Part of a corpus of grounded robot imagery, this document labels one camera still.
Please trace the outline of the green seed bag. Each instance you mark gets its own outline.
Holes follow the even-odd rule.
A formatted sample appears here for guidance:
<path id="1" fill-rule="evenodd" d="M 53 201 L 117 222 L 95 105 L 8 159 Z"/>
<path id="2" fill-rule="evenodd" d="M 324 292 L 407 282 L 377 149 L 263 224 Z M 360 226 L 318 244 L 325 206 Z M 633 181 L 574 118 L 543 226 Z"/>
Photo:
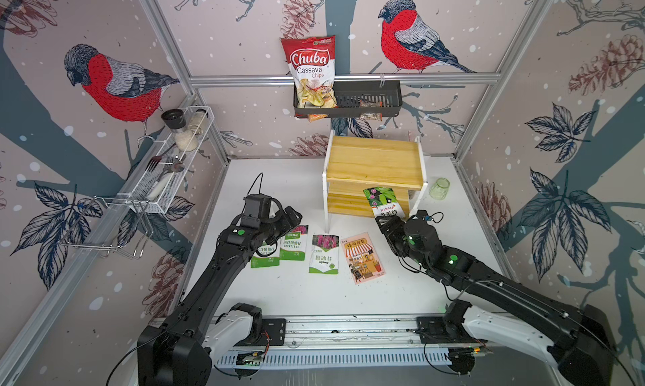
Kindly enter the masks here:
<path id="1" fill-rule="evenodd" d="M 280 259 L 304 261 L 308 245 L 308 226 L 297 226 L 279 241 Z"/>
<path id="2" fill-rule="evenodd" d="M 280 254 L 276 244 L 264 243 L 253 255 L 250 261 L 251 268 L 272 268 L 280 265 Z"/>

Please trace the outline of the white seed packet shelf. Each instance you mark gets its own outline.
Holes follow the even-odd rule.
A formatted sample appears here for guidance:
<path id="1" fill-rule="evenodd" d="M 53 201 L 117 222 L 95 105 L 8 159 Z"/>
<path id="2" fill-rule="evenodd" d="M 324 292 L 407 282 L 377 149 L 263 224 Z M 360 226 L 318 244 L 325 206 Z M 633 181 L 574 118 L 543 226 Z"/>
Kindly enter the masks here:
<path id="1" fill-rule="evenodd" d="M 363 193 L 375 218 L 398 216 L 403 219 L 406 217 L 394 189 L 389 187 L 371 187 L 364 189 Z"/>

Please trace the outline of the picture seed packet shelf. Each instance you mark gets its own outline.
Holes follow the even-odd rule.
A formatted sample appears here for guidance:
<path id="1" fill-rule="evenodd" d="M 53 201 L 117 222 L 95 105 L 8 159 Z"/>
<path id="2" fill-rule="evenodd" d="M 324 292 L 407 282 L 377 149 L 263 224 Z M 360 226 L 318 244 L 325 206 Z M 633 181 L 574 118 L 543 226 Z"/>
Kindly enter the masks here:
<path id="1" fill-rule="evenodd" d="M 356 285 L 386 274 L 369 233 L 344 238 L 340 245 Z"/>

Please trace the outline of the white mimosa seed bag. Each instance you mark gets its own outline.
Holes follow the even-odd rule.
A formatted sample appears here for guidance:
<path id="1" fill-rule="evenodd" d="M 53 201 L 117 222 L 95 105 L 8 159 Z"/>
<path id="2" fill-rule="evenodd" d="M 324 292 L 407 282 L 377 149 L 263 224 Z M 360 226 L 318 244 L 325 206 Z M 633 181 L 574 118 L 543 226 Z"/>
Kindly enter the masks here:
<path id="1" fill-rule="evenodd" d="M 339 237 L 313 235 L 309 273 L 336 275 L 339 273 Z"/>

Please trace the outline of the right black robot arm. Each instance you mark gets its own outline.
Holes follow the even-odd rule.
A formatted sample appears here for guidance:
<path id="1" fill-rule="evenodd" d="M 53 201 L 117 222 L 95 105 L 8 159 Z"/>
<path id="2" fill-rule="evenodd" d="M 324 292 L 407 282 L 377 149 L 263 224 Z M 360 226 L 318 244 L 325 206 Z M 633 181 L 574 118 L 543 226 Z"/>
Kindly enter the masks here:
<path id="1" fill-rule="evenodd" d="M 615 342 L 606 314 L 576 308 L 530 290 L 474 256 L 444 245 L 425 210 L 407 220 L 379 216 L 376 224 L 399 258 L 445 287 L 481 298 L 504 311 L 487 313 L 468 301 L 453 302 L 443 318 L 446 331 L 487 340 L 535 357 L 573 385 L 608 385 Z"/>

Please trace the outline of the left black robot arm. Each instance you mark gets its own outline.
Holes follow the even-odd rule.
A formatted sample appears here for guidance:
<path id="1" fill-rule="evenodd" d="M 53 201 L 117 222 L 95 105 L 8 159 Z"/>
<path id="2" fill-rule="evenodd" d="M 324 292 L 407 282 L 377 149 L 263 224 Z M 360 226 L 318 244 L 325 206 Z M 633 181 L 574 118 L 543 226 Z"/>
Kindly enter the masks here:
<path id="1" fill-rule="evenodd" d="M 178 307 L 137 340 L 141 385 L 204 385 L 215 361 L 236 343 L 259 332 L 261 310 L 241 305 L 219 322 L 204 344 L 211 321 L 228 289 L 263 245 L 274 245 L 301 224 L 302 214 L 264 194 L 245 197 L 243 211 L 218 236 L 209 265 Z"/>

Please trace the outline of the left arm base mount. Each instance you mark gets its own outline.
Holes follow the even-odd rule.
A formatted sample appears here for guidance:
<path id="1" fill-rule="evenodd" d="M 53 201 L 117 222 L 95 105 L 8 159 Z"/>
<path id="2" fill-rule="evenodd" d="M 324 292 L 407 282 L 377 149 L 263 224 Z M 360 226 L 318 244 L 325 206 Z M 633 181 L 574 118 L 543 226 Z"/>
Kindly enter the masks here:
<path id="1" fill-rule="evenodd" d="M 235 343 L 235 347 L 284 345 L 287 320 L 285 318 L 266 318 L 262 314 L 262 309 L 255 305 L 238 303 L 229 312 L 220 315 L 215 324 L 222 324 L 235 312 L 244 312 L 251 317 L 249 335 Z"/>

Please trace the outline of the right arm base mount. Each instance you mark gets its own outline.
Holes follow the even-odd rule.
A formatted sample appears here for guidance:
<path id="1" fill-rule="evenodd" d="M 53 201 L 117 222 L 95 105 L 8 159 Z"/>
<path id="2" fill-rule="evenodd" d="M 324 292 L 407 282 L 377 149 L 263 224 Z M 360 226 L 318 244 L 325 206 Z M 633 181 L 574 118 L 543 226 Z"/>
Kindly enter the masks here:
<path id="1" fill-rule="evenodd" d="M 465 329 L 465 313 L 473 305 L 470 302 L 456 300 L 452 302 L 443 315 L 426 315 L 416 318 L 416 334 L 420 335 L 423 344 L 481 344 Z"/>

